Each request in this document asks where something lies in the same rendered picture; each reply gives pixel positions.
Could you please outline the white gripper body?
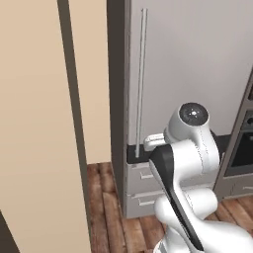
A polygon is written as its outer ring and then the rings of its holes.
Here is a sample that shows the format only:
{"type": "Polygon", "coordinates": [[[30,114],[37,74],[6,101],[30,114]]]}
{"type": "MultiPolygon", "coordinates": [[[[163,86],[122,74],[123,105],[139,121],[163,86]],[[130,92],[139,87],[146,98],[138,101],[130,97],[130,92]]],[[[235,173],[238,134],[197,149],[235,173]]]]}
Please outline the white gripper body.
{"type": "Polygon", "coordinates": [[[143,147],[145,151],[152,151],[156,146],[160,146],[164,144],[165,144],[165,139],[162,133],[149,135],[143,141],[143,147]]]}

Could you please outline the grey fridge drawer front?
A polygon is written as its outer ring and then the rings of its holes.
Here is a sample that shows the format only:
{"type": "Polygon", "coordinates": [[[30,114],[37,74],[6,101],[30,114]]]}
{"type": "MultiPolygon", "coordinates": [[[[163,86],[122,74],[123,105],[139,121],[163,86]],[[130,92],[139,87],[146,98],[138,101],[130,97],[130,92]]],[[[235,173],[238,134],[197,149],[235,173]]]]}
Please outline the grey fridge drawer front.
{"type": "MultiPolygon", "coordinates": [[[[211,188],[205,186],[185,188],[184,192],[187,194],[187,199],[192,200],[192,205],[195,210],[203,208],[207,215],[216,211],[217,198],[211,188]]],[[[140,207],[138,205],[138,199],[142,199],[143,201],[156,201],[157,198],[163,195],[164,193],[162,191],[128,195],[126,197],[126,218],[154,215],[154,204],[140,207]]]]}
{"type": "MultiPolygon", "coordinates": [[[[161,187],[156,179],[140,180],[139,172],[152,174],[148,163],[129,164],[127,166],[126,190],[129,194],[140,194],[146,192],[160,191],[161,187]]],[[[194,188],[200,185],[213,186],[217,176],[217,170],[207,174],[195,176],[181,182],[183,188],[194,188]]]]}

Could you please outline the grey fridge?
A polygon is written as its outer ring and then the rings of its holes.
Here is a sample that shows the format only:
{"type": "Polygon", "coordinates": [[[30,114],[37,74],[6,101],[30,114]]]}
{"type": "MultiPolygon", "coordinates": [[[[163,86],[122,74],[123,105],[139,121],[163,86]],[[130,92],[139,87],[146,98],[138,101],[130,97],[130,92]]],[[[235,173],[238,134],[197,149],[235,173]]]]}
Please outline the grey fridge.
{"type": "MultiPolygon", "coordinates": [[[[135,158],[136,144],[127,142],[130,3],[131,0],[107,0],[112,164],[124,217],[127,196],[130,195],[127,192],[127,166],[148,163],[149,156],[142,142],[139,158],[135,158]]],[[[215,135],[219,142],[226,143],[231,133],[215,135]]]]}

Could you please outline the grey fridge door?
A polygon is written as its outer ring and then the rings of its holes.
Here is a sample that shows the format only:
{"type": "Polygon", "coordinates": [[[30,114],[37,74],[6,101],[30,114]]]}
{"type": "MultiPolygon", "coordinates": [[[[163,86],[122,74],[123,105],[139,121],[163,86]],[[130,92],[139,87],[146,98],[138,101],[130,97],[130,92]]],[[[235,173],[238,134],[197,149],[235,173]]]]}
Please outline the grey fridge door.
{"type": "Polygon", "coordinates": [[[136,144],[141,9],[148,9],[140,143],[187,102],[230,134],[253,67],[253,0],[131,0],[127,142],[136,144]]]}

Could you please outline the grey built-in oven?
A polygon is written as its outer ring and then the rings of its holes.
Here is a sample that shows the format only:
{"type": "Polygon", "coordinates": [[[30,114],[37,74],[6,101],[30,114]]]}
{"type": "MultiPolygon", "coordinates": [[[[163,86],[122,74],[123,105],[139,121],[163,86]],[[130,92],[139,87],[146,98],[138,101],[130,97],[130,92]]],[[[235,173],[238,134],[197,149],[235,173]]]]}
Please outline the grey built-in oven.
{"type": "Polygon", "coordinates": [[[253,195],[253,68],[213,190],[220,201],[253,195]]]}

